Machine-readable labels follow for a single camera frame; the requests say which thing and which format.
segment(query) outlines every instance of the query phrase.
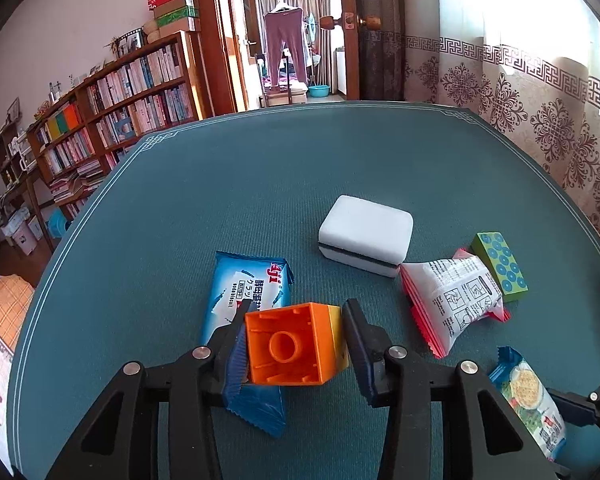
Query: green block with blue circles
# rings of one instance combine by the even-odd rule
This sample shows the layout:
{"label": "green block with blue circles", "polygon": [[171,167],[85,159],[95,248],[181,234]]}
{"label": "green block with blue circles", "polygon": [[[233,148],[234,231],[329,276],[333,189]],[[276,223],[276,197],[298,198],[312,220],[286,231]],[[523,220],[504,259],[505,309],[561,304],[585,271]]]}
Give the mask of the green block with blue circles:
{"label": "green block with blue circles", "polygon": [[502,300],[519,300],[528,288],[509,244],[501,233],[478,233],[471,248],[500,285]]}

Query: blue wrapper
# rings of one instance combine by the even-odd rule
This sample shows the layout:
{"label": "blue wrapper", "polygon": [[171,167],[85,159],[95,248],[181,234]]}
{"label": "blue wrapper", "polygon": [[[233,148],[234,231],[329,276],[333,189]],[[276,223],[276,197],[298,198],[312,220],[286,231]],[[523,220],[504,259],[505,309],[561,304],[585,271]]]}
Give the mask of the blue wrapper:
{"label": "blue wrapper", "polygon": [[[289,306],[289,286],[293,282],[294,276],[284,258],[216,252],[216,272],[201,343],[206,344],[216,328],[231,323],[242,300],[252,300],[251,308],[258,310]],[[245,338],[238,341],[236,352],[247,356]],[[227,409],[274,437],[282,435],[285,411],[279,386],[242,384]]]}
{"label": "blue wrapper", "polygon": [[564,420],[531,366],[510,346],[498,347],[498,366],[489,378],[552,462],[566,443]]}

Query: pants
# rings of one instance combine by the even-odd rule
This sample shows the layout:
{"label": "pants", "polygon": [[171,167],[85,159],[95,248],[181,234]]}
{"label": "pants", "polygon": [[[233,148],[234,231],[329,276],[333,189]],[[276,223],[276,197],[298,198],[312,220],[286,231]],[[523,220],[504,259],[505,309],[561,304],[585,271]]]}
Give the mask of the pants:
{"label": "pants", "polygon": [[271,72],[271,87],[278,86],[282,47],[291,53],[298,81],[307,83],[306,60],[304,59],[304,34],[302,33],[302,9],[270,12],[264,17],[267,33],[267,61]]}

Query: table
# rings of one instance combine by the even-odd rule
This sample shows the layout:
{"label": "table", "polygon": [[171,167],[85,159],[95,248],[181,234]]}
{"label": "table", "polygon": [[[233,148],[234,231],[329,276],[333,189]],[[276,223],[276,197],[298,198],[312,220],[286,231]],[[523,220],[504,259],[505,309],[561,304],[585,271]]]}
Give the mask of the table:
{"label": "table", "polygon": [[[31,202],[31,205],[33,206],[34,215],[36,216],[36,218],[38,218],[38,222],[40,224],[40,230],[42,231],[42,235],[45,239],[47,246],[49,247],[49,250],[53,253],[55,250],[55,246],[54,246],[53,242],[51,241],[51,236],[49,235],[49,231],[46,228],[46,222],[42,216],[42,212],[40,211],[40,209],[41,209],[40,204],[38,204],[38,197],[36,196],[36,190],[33,187],[33,184],[39,178],[42,178],[42,176],[40,175],[40,169],[37,166],[32,168],[32,170],[30,170],[30,171],[23,172],[22,175],[20,176],[20,181],[16,184],[16,186],[14,186],[10,190],[8,190],[8,192],[6,193],[6,195],[4,197],[4,200],[0,201],[0,209],[2,208],[1,204],[7,204],[14,198],[21,196],[25,193],[28,193],[29,201]],[[53,200],[51,200],[50,203],[45,202],[43,204],[43,206],[52,205],[52,204],[54,204]]]}
{"label": "table", "polygon": [[[91,197],[54,253],[18,342],[8,395],[13,463],[42,480],[123,363],[166,363],[196,345],[215,250],[284,256],[294,303],[358,298],[371,323],[433,360],[398,280],[320,254],[318,228],[341,194],[410,211],[410,262],[450,257],[476,232],[501,231],[512,247],[528,295],[509,322],[473,323],[444,363],[471,359],[490,371],[496,347],[512,345],[546,385],[588,394],[600,384],[600,237],[504,136],[468,111],[435,105],[268,108],[143,139]],[[376,478],[388,409],[366,405],[351,368],[285,395],[277,441],[214,410],[225,480]],[[568,432],[562,463],[592,471],[600,431]],[[441,434],[433,434],[438,473]],[[165,474],[164,425],[160,446]]]}

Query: building block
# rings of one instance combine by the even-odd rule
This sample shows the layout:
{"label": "building block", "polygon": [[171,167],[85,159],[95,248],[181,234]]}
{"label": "building block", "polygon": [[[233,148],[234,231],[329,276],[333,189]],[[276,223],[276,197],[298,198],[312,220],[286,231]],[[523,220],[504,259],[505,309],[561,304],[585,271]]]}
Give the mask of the building block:
{"label": "building block", "polygon": [[248,312],[244,322],[253,384],[315,386],[349,366],[339,306]]}
{"label": "building block", "polygon": [[502,234],[478,233],[471,248],[500,285],[504,303],[519,300],[526,294],[525,279]]}

